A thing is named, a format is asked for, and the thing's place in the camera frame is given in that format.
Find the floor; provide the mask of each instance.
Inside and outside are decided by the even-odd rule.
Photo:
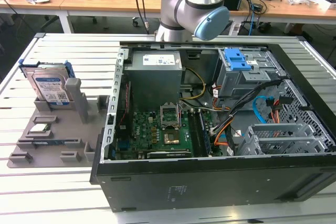
[[[34,31],[39,31],[40,26],[45,22],[43,16],[38,15],[25,15],[24,20],[33,28]],[[142,25],[133,27],[131,18],[117,18],[108,17],[109,29],[104,29],[101,17],[97,17],[97,24],[92,22],[90,17],[71,17],[71,21],[76,33],[103,33],[103,34],[143,34],[144,29]],[[18,17],[14,17],[14,26],[1,25],[0,27],[0,44],[3,46],[3,54],[0,54],[0,80],[2,80],[10,71],[13,64],[20,57],[21,53],[25,50],[29,42],[34,36],[34,33],[22,22]],[[149,19],[150,33],[157,30],[159,20],[152,18]],[[252,35],[269,35],[269,36],[285,36],[283,30],[285,24],[272,23],[271,28],[266,34],[261,34],[257,30],[253,30]],[[312,38],[311,43],[313,47],[323,56],[327,57],[332,49],[336,46],[336,26],[320,26],[304,25],[306,31]],[[61,24],[58,21],[51,24],[46,28],[47,33],[62,33]],[[248,35],[248,31],[242,29],[241,35]],[[336,50],[333,52],[329,62],[332,66],[336,65]]]

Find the sticker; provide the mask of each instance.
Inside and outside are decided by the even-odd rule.
[[[215,97],[215,98],[218,98],[218,90],[217,90],[217,89],[214,89],[213,92],[214,92],[214,97]]]
[[[35,78],[35,81],[47,102],[55,105],[69,104],[69,98],[62,89],[62,82],[59,78]]]
[[[174,55],[144,55],[142,57],[144,66],[175,65]]]
[[[230,156],[233,156],[233,150],[228,146],[227,147],[227,154],[229,154]]]
[[[242,131],[237,130],[233,136],[242,136]]]
[[[258,62],[256,60],[247,60],[246,62],[249,65],[258,65]]]
[[[170,186],[168,188],[167,201],[176,202],[178,199],[182,198],[187,191],[187,186]]]

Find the cpu chip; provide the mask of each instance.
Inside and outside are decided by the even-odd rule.
[[[163,132],[164,144],[179,144],[179,131],[164,131]]]

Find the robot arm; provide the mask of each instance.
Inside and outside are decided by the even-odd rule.
[[[224,0],[161,0],[161,23],[156,41],[191,41],[192,34],[211,40],[229,22]]]

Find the blue cable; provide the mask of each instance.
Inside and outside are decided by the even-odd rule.
[[[259,114],[258,109],[257,109],[257,103],[256,103],[256,102],[257,102],[257,99],[259,99],[259,98],[264,99],[264,100],[267,99],[267,97],[264,96],[264,95],[260,95],[260,96],[258,96],[258,97],[255,97],[255,99],[253,100],[253,104],[252,104],[253,112],[255,113],[256,117],[259,119],[259,121],[260,121],[261,123],[266,123],[266,121],[265,121],[265,120],[263,119],[263,117]]]
[[[251,35],[252,32],[252,27],[253,27],[253,18],[254,18],[254,6],[252,4],[252,18],[251,18],[251,27],[250,27],[250,31],[248,32],[248,36]]]

